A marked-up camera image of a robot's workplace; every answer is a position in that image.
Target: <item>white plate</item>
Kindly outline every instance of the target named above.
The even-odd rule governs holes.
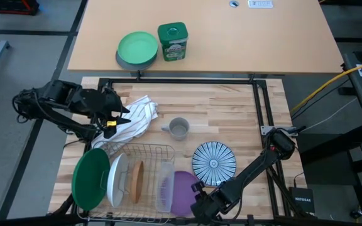
[[[123,199],[128,164],[128,157],[125,153],[120,154],[112,162],[107,181],[107,198],[113,207],[118,207]]]

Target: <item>blue striped plate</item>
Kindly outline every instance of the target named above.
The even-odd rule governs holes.
[[[234,176],[237,162],[233,152],[219,142],[200,145],[192,157],[192,169],[198,179],[209,186],[220,185]]]

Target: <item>purple plate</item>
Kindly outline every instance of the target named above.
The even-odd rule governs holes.
[[[192,213],[191,205],[195,203],[196,192],[191,185],[198,179],[186,171],[176,171],[174,174],[174,191],[171,212],[178,217],[185,217]]]

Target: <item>white towel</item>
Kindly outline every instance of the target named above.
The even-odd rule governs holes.
[[[123,114],[123,118],[131,122],[118,125],[117,133],[109,139],[104,138],[103,133],[98,135],[92,141],[92,147],[99,148],[104,145],[105,142],[100,141],[128,143],[132,138],[142,136],[148,130],[150,121],[158,117],[156,107],[157,103],[151,101],[147,95],[126,106],[129,113]]]

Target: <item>wooden table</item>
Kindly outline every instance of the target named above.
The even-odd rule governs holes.
[[[98,81],[97,77],[84,77],[82,86],[96,89]],[[275,79],[266,82],[275,124],[291,125],[282,81]],[[132,143],[172,146],[175,150],[176,170],[193,173],[192,155],[200,144],[207,141],[220,141],[232,149],[236,155],[237,174],[258,157],[262,150],[252,85],[115,83],[114,89],[121,96],[124,105],[144,95],[158,103],[159,117],[152,120],[147,132],[133,139]],[[266,114],[262,95],[260,99],[262,112]],[[160,129],[174,117],[184,117],[190,122],[190,134],[184,141],[174,141],[167,132]],[[83,116],[74,115],[73,118],[80,123],[89,123]],[[76,139],[75,136],[68,136],[67,143]],[[63,150],[49,212],[56,210],[71,194],[72,173],[83,151],[82,143],[68,145]],[[286,185],[292,186],[294,176],[303,172],[300,154],[294,152],[282,164]],[[303,175],[297,177],[297,184],[299,187],[306,187]],[[283,213],[278,188],[276,191],[279,212]],[[237,209],[232,209],[226,218],[233,217]],[[239,217],[246,218],[247,214],[253,214],[258,219],[270,219],[273,218],[271,210],[266,173],[262,173],[244,189],[243,208]]]
[[[68,65],[73,71],[123,71],[115,54],[122,37],[147,31],[158,40],[161,24],[184,22],[184,60],[165,62],[159,47],[147,72],[339,73],[343,62],[318,0],[273,0],[253,9],[247,0],[94,0]]]

